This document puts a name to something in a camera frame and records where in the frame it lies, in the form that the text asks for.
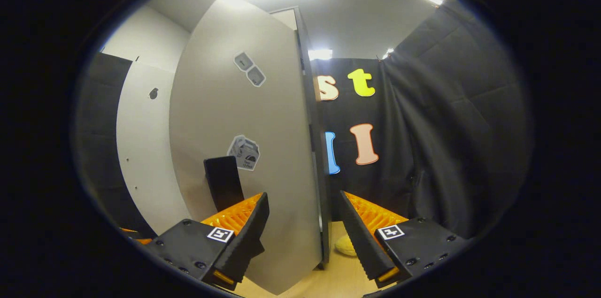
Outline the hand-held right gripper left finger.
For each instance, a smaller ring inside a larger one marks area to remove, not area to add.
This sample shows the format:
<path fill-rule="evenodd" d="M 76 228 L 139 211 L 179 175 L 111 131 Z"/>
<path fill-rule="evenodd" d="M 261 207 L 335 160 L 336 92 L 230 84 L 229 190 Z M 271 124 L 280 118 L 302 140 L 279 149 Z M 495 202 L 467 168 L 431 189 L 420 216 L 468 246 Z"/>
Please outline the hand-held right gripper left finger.
<path fill-rule="evenodd" d="M 155 257 L 209 285 L 234 290 L 264 252 L 269 199 L 258 193 L 201 222 L 184 219 L 146 243 Z"/>

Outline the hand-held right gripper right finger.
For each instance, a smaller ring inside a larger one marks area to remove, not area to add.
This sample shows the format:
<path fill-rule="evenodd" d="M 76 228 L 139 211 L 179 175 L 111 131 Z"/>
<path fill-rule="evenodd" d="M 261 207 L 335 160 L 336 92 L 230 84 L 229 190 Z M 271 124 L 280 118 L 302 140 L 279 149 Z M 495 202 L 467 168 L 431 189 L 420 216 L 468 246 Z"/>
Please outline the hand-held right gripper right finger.
<path fill-rule="evenodd" d="M 423 276 L 470 244 L 435 221 L 407 219 L 345 191 L 339 210 L 367 278 L 380 289 Z"/>

